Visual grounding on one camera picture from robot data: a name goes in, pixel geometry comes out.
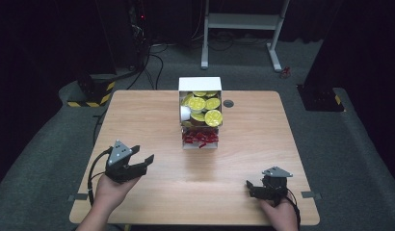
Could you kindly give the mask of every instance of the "gray carpet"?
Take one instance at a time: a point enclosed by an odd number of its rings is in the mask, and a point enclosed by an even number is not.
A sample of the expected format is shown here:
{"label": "gray carpet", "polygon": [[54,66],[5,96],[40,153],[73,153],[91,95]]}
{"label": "gray carpet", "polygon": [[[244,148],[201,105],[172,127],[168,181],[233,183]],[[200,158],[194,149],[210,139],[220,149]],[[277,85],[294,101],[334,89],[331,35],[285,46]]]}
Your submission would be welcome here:
{"label": "gray carpet", "polygon": [[[291,77],[273,71],[264,42],[243,40],[225,51],[227,43],[211,42],[209,69],[200,69],[200,49],[179,45],[155,46],[164,68],[158,90],[177,90],[178,78],[220,76],[224,90],[275,90],[282,99],[321,222],[302,230],[395,230],[395,181],[370,141],[347,93],[335,89],[346,112],[308,112],[296,85],[302,84],[321,42],[279,42],[276,46]],[[160,62],[150,57],[147,70],[155,81]],[[125,90],[135,77],[116,82]],[[0,185],[1,230],[73,230],[69,221],[72,202],[92,153],[93,130],[101,108],[70,108],[66,105],[71,83],[60,90],[65,102],[26,146]],[[131,88],[150,90],[142,74]],[[221,227],[142,227],[134,230],[216,230]],[[108,226],[109,230],[118,230]]]}

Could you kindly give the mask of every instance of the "human hand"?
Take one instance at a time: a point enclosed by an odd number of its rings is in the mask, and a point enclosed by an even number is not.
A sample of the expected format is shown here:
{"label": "human hand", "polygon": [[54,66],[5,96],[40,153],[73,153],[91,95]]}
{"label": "human hand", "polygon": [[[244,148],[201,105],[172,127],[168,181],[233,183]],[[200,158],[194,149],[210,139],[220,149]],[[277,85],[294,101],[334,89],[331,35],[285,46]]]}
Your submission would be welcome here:
{"label": "human hand", "polygon": [[141,177],[132,179],[122,184],[102,175],[96,187],[93,207],[100,207],[106,213],[112,213],[125,199],[128,192],[137,184]]}
{"label": "human hand", "polygon": [[286,198],[282,198],[276,207],[271,205],[272,201],[258,199],[261,209],[266,214],[270,223],[277,231],[297,231],[297,215],[293,205]]}

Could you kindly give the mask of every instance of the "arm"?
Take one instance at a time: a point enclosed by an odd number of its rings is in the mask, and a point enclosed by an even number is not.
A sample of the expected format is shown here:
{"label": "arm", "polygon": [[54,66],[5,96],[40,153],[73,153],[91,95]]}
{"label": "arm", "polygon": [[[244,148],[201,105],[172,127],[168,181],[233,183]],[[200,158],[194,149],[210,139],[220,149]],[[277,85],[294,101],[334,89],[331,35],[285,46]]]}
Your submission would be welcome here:
{"label": "arm", "polygon": [[78,226],[77,231],[105,230],[110,215],[122,203],[128,192],[137,184],[140,178],[119,184],[108,178],[108,176],[102,175],[98,180],[94,203]]}
{"label": "arm", "polygon": [[261,209],[266,214],[270,223],[277,231],[297,231],[297,216],[291,203],[282,198],[280,203],[273,207],[269,201],[259,199]]}

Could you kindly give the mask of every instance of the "white metal stand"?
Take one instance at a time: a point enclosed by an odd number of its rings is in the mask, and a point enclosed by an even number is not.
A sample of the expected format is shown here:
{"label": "white metal stand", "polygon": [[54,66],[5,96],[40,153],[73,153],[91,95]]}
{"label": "white metal stand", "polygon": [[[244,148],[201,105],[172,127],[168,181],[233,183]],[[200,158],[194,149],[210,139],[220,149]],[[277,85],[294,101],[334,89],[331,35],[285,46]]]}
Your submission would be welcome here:
{"label": "white metal stand", "polygon": [[208,33],[209,28],[227,28],[227,29],[252,29],[252,30],[274,30],[273,41],[267,43],[274,70],[280,72],[281,65],[276,53],[276,44],[284,22],[285,13],[287,12],[290,0],[283,0],[282,9],[278,15],[263,14],[236,14],[236,13],[210,13],[209,0],[206,0],[205,17],[204,17],[204,37],[201,51],[201,68],[209,67],[209,50],[208,50]]}

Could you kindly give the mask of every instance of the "dark background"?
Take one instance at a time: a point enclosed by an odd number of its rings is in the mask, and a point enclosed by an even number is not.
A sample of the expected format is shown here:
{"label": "dark background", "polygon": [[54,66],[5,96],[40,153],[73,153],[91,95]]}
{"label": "dark background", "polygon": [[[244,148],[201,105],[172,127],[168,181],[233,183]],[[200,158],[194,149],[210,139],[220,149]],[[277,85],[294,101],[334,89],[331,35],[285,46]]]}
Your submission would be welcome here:
{"label": "dark background", "polygon": [[[145,13],[152,15],[153,36],[190,43],[186,39],[190,36],[185,35],[197,27],[200,2],[165,2],[156,4],[187,9],[167,14],[154,8],[153,1],[144,1]],[[211,2],[213,11],[240,10],[239,1],[228,1],[227,8],[223,1]],[[256,13],[278,6],[277,0],[257,2],[258,7],[244,10]],[[395,1],[341,3],[291,1],[280,40],[325,39],[305,85],[317,92],[334,87],[347,91],[395,177]],[[63,1],[62,5],[57,1],[0,1],[0,181],[29,140],[62,106],[58,96],[62,86],[75,81],[83,71],[114,72],[122,64],[111,47],[125,42],[111,40],[105,30],[109,17],[97,8],[100,4],[102,1],[90,0]],[[124,17],[121,20],[121,25],[128,23]],[[170,22],[170,28],[176,30],[153,31],[159,27],[158,21]],[[173,26],[176,21],[184,23]],[[128,47],[123,56],[133,57],[133,49]]]}

